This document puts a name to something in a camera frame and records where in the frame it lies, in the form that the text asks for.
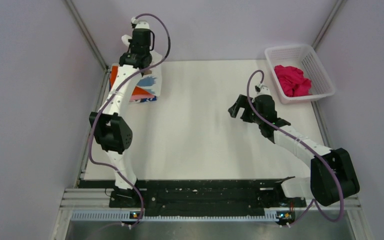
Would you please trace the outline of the white plastic laundry basket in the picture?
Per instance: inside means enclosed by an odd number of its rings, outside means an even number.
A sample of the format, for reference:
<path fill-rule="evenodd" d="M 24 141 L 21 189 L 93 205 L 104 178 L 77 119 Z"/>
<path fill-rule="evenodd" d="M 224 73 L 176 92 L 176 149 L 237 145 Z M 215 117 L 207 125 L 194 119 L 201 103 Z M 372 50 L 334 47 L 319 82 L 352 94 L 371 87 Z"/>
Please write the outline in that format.
<path fill-rule="evenodd" d="M 282 104 L 297 104 L 315 102 L 333 96 L 336 92 L 322 62 L 315 50 L 307 44 L 292 44 L 266 48 L 264 51 L 268 67 L 271 71 L 274 87 Z M 286 96 L 275 73 L 275 67 L 295 67 L 303 72 L 303 76 L 311 80 L 309 95 L 289 97 Z"/>

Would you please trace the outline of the folded pink t shirt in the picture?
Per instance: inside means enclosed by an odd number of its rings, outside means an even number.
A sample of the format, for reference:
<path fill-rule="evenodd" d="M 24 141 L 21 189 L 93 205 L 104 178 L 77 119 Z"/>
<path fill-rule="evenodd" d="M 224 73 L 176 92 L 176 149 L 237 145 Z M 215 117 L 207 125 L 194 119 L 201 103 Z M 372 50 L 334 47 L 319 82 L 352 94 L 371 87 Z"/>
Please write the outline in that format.
<path fill-rule="evenodd" d="M 153 94 L 134 94 L 130 97 L 129 102 L 134 103 L 136 100 L 142 99 L 142 98 L 153 98 L 155 95 Z"/>

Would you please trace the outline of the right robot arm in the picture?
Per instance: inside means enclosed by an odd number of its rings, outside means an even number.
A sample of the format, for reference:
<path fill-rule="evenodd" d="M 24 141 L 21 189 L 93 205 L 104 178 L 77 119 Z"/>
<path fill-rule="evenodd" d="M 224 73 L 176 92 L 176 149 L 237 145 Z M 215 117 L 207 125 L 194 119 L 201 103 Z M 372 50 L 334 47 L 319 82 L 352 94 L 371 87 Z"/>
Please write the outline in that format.
<path fill-rule="evenodd" d="M 293 198 L 305 198 L 327 207 L 339 202 L 340 196 L 347 198 L 360 192 L 349 152 L 320 145 L 296 131 L 290 122 L 278 117 L 270 95 L 248 98 L 241 94 L 228 113 L 236 118 L 241 108 L 242 121 L 257 124 L 263 137 L 292 153 L 310 170 L 309 177 L 287 177 L 279 183 L 273 192 L 277 205 L 287 206 Z"/>

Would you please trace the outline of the aluminium frame rail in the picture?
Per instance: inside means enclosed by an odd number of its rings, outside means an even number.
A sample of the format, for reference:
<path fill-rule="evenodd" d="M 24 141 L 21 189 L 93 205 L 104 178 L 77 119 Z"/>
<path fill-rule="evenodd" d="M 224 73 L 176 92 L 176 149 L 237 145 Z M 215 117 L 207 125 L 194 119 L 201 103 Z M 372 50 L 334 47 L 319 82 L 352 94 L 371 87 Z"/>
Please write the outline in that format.
<path fill-rule="evenodd" d="M 310 198 L 288 198 L 274 181 L 141 180 L 137 190 L 116 189 L 111 181 L 82 181 L 77 188 L 66 189 L 60 206 L 86 220 L 122 222 L 180 221 L 294 222 L 296 211 L 357 210 L 356 195 L 343 203 L 311 205 Z"/>

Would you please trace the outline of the crumpled magenta t shirt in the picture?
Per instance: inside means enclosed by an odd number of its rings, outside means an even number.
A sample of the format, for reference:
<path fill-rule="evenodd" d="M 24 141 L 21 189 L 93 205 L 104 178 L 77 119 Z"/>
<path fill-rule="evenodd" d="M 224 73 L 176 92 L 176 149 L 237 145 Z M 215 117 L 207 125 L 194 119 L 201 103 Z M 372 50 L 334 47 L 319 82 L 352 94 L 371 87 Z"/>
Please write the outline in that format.
<path fill-rule="evenodd" d="M 310 95 L 312 81 L 304 76 L 304 72 L 294 66 L 276 65 L 274 72 L 283 93 L 290 98 Z"/>

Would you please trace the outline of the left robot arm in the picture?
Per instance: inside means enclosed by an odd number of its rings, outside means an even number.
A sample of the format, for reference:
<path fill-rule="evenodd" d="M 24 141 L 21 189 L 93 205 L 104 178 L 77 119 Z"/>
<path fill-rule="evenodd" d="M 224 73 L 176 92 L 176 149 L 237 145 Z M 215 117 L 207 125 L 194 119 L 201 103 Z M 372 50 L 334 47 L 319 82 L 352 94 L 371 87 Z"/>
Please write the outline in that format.
<path fill-rule="evenodd" d="M 149 69 L 155 35 L 150 29 L 138 28 L 128 39 L 128 51 L 119 59 L 115 79 L 104 104 L 89 116 L 97 144 L 106 153 L 108 165 L 115 175 L 113 197 L 127 206 L 140 202 L 140 193 L 134 189 L 137 177 L 127 160 L 126 150 L 133 141 L 133 131 L 124 119 L 127 106 L 143 72 Z"/>

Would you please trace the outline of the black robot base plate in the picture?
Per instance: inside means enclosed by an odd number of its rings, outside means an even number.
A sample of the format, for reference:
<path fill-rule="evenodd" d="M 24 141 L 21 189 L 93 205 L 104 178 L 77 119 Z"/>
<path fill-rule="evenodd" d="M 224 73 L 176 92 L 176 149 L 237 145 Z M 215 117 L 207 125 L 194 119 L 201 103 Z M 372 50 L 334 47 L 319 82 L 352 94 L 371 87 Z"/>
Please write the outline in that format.
<path fill-rule="evenodd" d="M 277 188 L 280 179 L 230 180 L 138 180 L 140 194 L 129 201 L 114 198 L 113 180 L 81 180 L 81 189 L 110 190 L 109 207 L 129 209 L 135 220 L 144 207 L 143 218 L 152 217 L 264 217 L 269 209 L 306 207 L 300 197 L 286 198 Z"/>

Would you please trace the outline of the white printed t shirt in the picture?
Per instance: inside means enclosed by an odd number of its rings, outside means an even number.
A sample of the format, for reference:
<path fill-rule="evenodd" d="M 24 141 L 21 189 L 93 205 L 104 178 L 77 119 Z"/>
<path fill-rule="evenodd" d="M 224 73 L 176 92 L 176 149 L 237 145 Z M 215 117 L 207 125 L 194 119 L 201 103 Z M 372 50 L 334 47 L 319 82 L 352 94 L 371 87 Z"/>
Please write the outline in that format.
<path fill-rule="evenodd" d="M 128 40 L 130 40 L 131 38 L 131 36 L 125 34 L 121 37 L 121 40 L 123 44 L 128 46 L 130 44 Z M 163 58 L 163 56 L 155 50 L 150 51 L 150 53 L 152 56 L 151 65 L 159 62 Z M 138 99 L 153 98 L 151 97 L 151 95 L 159 97 L 161 95 L 162 82 L 163 78 L 161 64 L 159 66 L 151 68 L 150 70 L 144 73 L 132 93 L 132 99 L 136 101 Z"/>

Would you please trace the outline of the folded orange t shirt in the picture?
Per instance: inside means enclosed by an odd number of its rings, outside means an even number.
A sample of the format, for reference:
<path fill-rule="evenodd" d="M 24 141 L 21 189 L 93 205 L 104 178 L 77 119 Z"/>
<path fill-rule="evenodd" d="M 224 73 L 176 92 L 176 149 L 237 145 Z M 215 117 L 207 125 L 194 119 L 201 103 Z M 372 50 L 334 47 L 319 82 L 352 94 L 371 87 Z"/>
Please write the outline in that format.
<path fill-rule="evenodd" d="M 118 65 L 112 65 L 111 66 L 111 73 L 110 73 L 110 90 L 115 85 L 116 78 L 118 76 Z M 141 94 L 152 94 L 157 95 L 157 78 L 153 75 L 153 72 L 151 70 L 148 70 L 141 78 L 141 80 L 136 84 L 132 95 L 141 95 Z"/>

